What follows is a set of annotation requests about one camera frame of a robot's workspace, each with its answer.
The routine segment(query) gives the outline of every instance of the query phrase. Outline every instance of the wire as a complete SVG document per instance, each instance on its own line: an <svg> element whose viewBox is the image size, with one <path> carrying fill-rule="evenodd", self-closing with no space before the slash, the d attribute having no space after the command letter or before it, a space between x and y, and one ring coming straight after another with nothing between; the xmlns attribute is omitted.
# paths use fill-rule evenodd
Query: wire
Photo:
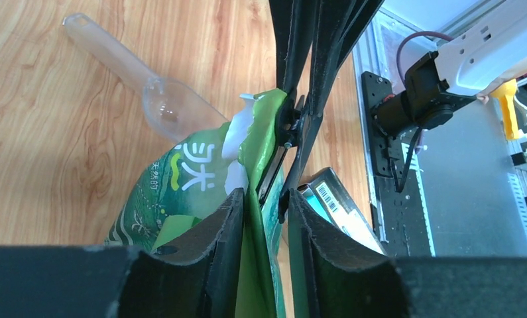
<svg viewBox="0 0 527 318"><path fill-rule="evenodd" d="M412 140L410 141L410 147L408 148L408 154L406 155L406 162L404 163L404 167L402 169L402 181L398 181L398 172L396 171L396 163L390 159L388 161L388 164L390 164L390 169L392 170L392 177L394 178L394 184L396 185L396 192L402 193L404 191L404 186L406 185L406 180L408 179L408 172L410 171L410 166L412 165L412 158L414 155L414 149L416 147L416 144L418 143L418 139L421 135L422 129L417 128L416 132L414 132L414 136L412 137Z"/></svg>
<svg viewBox="0 0 527 318"><path fill-rule="evenodd" d="M410 35L408 35L402 43L400 43L400 46L398 46L398 50L396 51L396 68L398 69L398 75L400 76L400 80L402 81L402 85L405 85L404 83L404 72L402 72L402 49L406 45L406 43L410 42L412 39L417 38L419 36L432 36L434 38L440 38L442 40L445 40L447 42L451 42L454 40L454 38L450 35L446 35L441 32L435 32L435 31L420 31L415 32ZM419 154L421 149L423 148L423 136L424 134L421 133L419 135L419 141L417 145L414 145L414 151L416 154Z"/></svg>

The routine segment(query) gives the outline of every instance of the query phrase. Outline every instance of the chinese character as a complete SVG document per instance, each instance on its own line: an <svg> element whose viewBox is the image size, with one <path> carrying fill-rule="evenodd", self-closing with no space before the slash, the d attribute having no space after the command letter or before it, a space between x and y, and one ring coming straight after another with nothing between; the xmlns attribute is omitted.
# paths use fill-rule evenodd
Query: chinese character
<svg viewBox="0 0 527 318"><path fill-rule="evenodd" d="M197 148L197 143L194 142L192 145L192 152L193 154L204 154L205 152L205 143L201 143L199 147ZM185 156L187 159L191 160L192 162L198 163L198 164L207 164L212 161L212 150L214 149L214 144L209 144L206 148L207 154L206 157L200 156L193 156L191 152L189 152L189 144L185 143L183 144L183 152L185 153Z"/></svg>
<svg viewBox="0 0 527 318"><path fill-rule="evenodd" d="M185 169L185 171L187 171L190 175L194 176L193 179L189 180L189 182L183 185L181 190L185 191L194 184L201 184L201 191L205 191L207 187L209 189L214 187L214 183L212 182L207 184L207 179L216 177L216 174L205 172L204 164L201 164L201 171L199 172L191 169L185 162L181 163L181 167L183 167L183 169Z"/></svg>

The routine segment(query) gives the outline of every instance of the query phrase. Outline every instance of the green plastic bag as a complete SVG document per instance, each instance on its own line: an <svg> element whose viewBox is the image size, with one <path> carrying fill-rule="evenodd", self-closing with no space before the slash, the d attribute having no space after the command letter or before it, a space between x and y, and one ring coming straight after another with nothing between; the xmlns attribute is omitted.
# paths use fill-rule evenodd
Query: green plastic bag
<svg viewBox="0 0 527 318"><path fill-rule="evenodd" d="M237 187L246 193L246 218L237 317L284 317L276 259L281 226L281 173L266 205L255 188L274 148L274 119L286 97L274 89L246 100L231 123L199 131L153 162L140 176L105 244L139 245L154 252L213 213Z"/></svg>

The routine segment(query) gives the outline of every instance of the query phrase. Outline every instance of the gray surface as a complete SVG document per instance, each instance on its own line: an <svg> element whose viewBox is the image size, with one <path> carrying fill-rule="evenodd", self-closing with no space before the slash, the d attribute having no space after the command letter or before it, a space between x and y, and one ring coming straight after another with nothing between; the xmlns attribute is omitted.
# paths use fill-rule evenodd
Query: gray surface
<svg viewBox="0 0 527 318"><path fill-rule="evenodd" d="M527 256L503 134L494 107L476 102L425 135L419 163L438 256Z"/></svg>

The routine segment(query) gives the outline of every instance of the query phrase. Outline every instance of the black cable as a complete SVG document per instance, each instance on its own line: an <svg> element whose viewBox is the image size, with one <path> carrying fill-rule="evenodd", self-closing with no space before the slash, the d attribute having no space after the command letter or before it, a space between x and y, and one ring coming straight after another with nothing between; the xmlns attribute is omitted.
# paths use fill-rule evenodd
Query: black cable
<svg viewBox="0 0 527 318"><path fill-rule="evenodd" d="M394 178L396 192L398 193L402 193L402 191L404 191L404 186L406 185L406 180L408 179L408 172L410 171L410 166L412 165L414 148L416 147L416 144L418 143L421 132L422 132L422 129L418 127L416 129L416 132L414 132L414 136L412 136L412 140L410 141L410 147L408 148L408 154L406 155L406 163L404 164L404 167L402 169L402 182L401 183L400 181L398 181L398 172L396 171L396 163L392 161L392 158L388 161L388 164L390 164L390 169L392 170L392 177Z"/></svg>

